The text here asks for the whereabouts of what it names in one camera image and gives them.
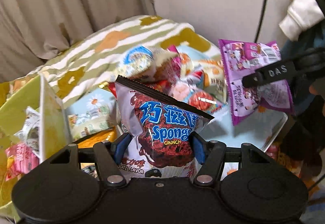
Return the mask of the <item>person's right hand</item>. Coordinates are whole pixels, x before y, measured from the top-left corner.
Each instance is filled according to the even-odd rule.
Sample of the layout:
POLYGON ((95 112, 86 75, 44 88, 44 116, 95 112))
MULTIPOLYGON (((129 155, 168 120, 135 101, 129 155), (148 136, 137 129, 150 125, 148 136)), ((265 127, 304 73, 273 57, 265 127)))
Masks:
POLYGON ((315 96, 322 98, 322 115, 325 112, 325 105, 324 105, 324 78, 316 79, 311 86, 309 87, 309 92, 315 96))

